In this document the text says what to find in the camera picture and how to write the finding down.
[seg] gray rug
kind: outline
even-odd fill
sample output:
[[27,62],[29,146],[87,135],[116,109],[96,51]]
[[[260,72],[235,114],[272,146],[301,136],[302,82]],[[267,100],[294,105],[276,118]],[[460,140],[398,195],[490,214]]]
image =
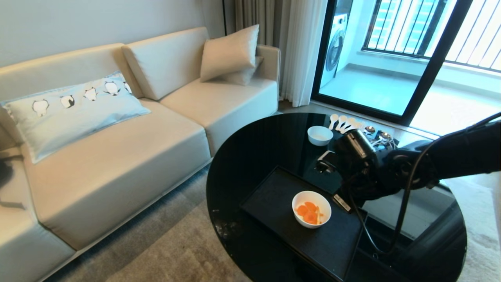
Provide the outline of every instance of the gray rug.
[[[210,223],[208,167],[72,261],[47,281],[249,281]],[[490,190],[447,181],[463,211],[468,252],[459,281],[499,281]]]

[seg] round table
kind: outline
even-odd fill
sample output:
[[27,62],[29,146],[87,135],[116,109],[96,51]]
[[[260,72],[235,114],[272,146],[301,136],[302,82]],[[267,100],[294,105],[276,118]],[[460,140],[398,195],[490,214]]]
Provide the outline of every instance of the round table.
[[[336,191],[339,174],[314,169],[328,146],[312,145],[306,133],[314,125],[328,126],[329,119],[324,114],[291,113],[255,121],[228,138],[212,161],[207,177],[210,219],[227,253],[254,281],[330,280],[239,208],[276,166],[330,193]],[[398,136],[400,146],[425,139],[404,131]],[[367,201],[362,207],[371,236],[383,249],[393,235],[401,194]],[[465,254],[464,220],[450,190],[414,190],[396,250],[377,256],[363,233],[344,281],[456,281]]]

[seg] black tray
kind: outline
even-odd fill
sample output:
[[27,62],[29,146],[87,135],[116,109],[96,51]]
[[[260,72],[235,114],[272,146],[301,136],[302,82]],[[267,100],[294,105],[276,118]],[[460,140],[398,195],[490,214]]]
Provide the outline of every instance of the black tray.
[[[292,199],[305,190],[323,195],[331,204],[330,220],[318,229],[305,228],[294,217]],[[345,279],[360,239],[362,224],[354,213],[342,211],[331,200],[330,194],[276,167],[240,207],[273,231],[303,259],[336,281]]]

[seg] throw pillow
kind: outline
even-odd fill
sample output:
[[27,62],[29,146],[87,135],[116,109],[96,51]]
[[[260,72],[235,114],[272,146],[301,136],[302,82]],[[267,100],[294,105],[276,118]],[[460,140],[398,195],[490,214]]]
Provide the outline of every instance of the throw pillow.
[[259,25],[207,40],[203,47],[200,82],[256,66]]
[[221,79],[239,85],[247,85],[252,79],[252,76],[256,72],[257,68],[263,61],[263,57],[256,57],[256,66],[253,68],[247,68],[240,71],[235,71],[232,73],[227,73],[221,75]]
[[151,112],[132,95],[121,72],[1,105],[16,123],[34,164],[108,126]]

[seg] door frame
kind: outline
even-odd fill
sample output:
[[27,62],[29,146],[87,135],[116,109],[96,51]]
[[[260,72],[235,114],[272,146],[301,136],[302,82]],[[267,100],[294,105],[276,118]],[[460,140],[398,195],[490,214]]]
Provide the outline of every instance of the door frame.
[[315,72],[315,79],[313,81],[312,99],[336,107],[341,107],[347,110],[366,114],[378,119],[397,123],[403,126],[409,126],[412,122],[412,119],[416,115],[416,112],[418,111],[421,103],[426,97],[426,94],[430,90],[430,87],[434,83],[435,78],[440,71],[443,63],[445,62],[445,57],[447,56],[447,53],[449,52],[449,49],[452,46],[452,43],[454,42],[456,35],[459,32],[459,29],[461,28],[461,24],[466,17],[466,14],[468,13],[473,0],[457,0],[456,5],[454,6],[454,9],[452,10],[452,13],[450,15],[449,21],[445,25],[442,36],[438,41],[435,51],[433,52],[433,55],[431,56],[424,70],[424,73],[421,76],[421,79],[419,80],[414,93],[412,94],[411,99],[409,100],[409,103],[407,104],[407,107],[402,115],[397,115],[394,113],[319,93],[327,48],[329,45],[330,31],[332,28],[332,21],[334,18],[337,2],[338,0],[328,0],[327,3],[324,27],[322,30],[322,38],[320,40],[319,56],[317,59],[317,69]]

